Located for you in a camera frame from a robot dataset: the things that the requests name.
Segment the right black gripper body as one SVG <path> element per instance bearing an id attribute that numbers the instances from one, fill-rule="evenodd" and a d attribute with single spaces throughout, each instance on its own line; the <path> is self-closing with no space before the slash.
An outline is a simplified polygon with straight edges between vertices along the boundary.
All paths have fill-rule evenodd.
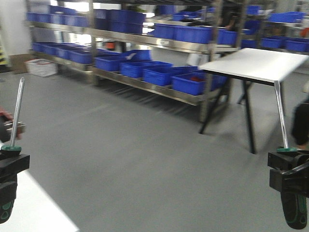
<path id="1" fill-rule="evenodd" d="M 283 193 L 309 196 L 309 152 L 278 149 L 268 153 L 269 186 Z"/>

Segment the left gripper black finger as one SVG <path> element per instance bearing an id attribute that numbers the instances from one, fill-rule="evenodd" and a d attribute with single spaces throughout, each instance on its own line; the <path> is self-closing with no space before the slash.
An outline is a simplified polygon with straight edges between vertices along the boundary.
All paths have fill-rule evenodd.
<path id="1" fill-rule="evenodd" d="M 19 155 L 0 161 L 0 190 L 12 191 L 17 187 L 17 174 L 27 170 L 30 155 Z"/>

